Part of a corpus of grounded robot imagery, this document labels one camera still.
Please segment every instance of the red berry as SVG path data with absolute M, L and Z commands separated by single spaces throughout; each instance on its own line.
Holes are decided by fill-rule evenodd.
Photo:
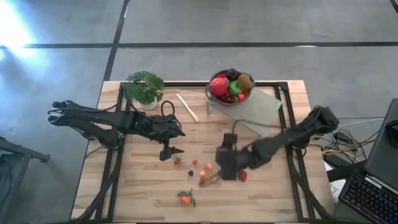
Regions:
M 244 182 L 244 181 L 246 180 L 247 177 L 248 177 L 248 174 L 246 173 L 246 171 L 241 170 L 241 171 L 238 172 L 238 179 L 239 179 L 241 182 Z

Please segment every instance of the concrete floor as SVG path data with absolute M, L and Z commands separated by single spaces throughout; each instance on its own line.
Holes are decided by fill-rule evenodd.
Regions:
M 122 4 L 0 0 L 0 43 L 111 43 Z M 388 0 L 133 0 L 120 42 L 398 41 L 397 21 Z M 109 53 L 0 49 L 0 136 L 51 154 L 48 164 L 29 165 L 12 223 L 68 220 L 87 141 L 51 126 L 46 112 L 53 101 L 95 107 Z M 119 49 L 110 80 L 138 70 L 207 80 L 234 67 L 258 80 L 303 79 L 311 105 L 330 106 L 340 118 L 384 116 L 398 96 L 397 58 L 398 47 Z M 345 128 L 363 140 L 380 125 Z

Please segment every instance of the small orange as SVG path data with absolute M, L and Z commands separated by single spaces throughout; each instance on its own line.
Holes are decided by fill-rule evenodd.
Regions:
M 190 199 L 188 196 L 182 196 L 181 197 L 181 204 L 183 205 L 189 205 L 191 203 Z
M 206 177 L 206 172 L 204 170 L 200 171 L 199 176 Z
M 205 165 L 205 169 L 211 170 L 211 164 L 206 164 L 206 165 Z

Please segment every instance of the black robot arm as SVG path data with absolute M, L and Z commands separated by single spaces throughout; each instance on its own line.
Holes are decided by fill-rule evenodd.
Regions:
M 172 154 L 183 150 L 169 147 L 170 138 L 185 136 L 173 114 L 167 116 L 146 116 L 140 111 L 109 112 L 80 106 L 70 100 L 54 102 L 49 111 L 49 122 L 56 126 L 69 126 L 88 140 L 98 139 L 105 147 L 115 149 L 121 144 L 125 134 L 138 134 L 164 145 L 159 159 L 164 161 Z M 110 126 L 104 129 L 97 124 Z
M 217 148 L 216 162 L 221 167 L 223 179 L 236 179 L 236 173 L 249 167 L 256 169 L 268 163 L 282 146 L 305 148 L 314 134 L 326 134 L 337 128 L 336 116 L 329 108 L 316 106 L 298 125 L 288 128 L 273 138 L 263 138 L 250 143 L 241 151 L 234 149 L 238 136 L 224 134 L 223 144 Z

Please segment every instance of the wooden table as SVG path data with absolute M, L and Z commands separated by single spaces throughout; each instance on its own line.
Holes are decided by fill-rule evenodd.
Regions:
M 299 123 L 310 112 L 307 92 L 302 80 L 288 81 L 288 84 L 294 115 Z M 258 88 L 270 95 L 275 94 L 272 88 Z M 115 104 L 118 90 L 119 82 L 104 82 L 98 108 L 107 108 Z M 193 120 L 175 96 L 176 93 L 179 93 L 197 114 L 199 123 Z M 203 87 L 167 87 L 163 100 L 170 100 L 175 105 L 175 114 L 187 135 L 170 142 L 171 146 L 185 151 L 179 154 L 183 161 L 177 166 L 173 164 L 173 159 L 159 161 L 162 145 L 140 136 L 127 136 L 114 222 L 297 221 L 284 149 L 281 148 L 270 163 L 256 170 L 247 170 L 248 179 L 245 182 L 221 181 L 221 185 L 200 188 L 198 173 L 205 163 L 216 166 L 216 147 L 221 144 L 223 133 L 231 131 L 233 120 L 219 111 L 207 115 Z M 283 107 L 288 118 L 285 102 Z M 160 105 L 147 114 L 160 114 Z M 274 124 L 279 124 L 277 116 Z M 238 147 L 256 138 L 254 132 L 240 124 L 236 132 L 239 136 Z M 279 132 L 279 128 L 273 128 L 271 136 Z M 98 146 L 98 142 L 90 142 L 88 152 Z M 79 216 L 98 193 L 105 155 L 106 150 L 102 149 L 85 160 L 72 218 Z M 194 159 L 199 161 L 199 165 L 192 164 Z M 308 147 L 304 160 L 312 192 L 326 210 L 333 213 L 335 206 L 319 148 Z M 193 177 L 188 176 L 189 170 L 194 171 Z M 191 188 L 197 201 L 196 208 L 181 205 L 176 196 L 179 191 Z M 307 214 L 303 193 L 300 194 L 300 198 L 304 214 Z M 108 199 L 109 196 L 105 199 L 104 215 L 108 211 Z

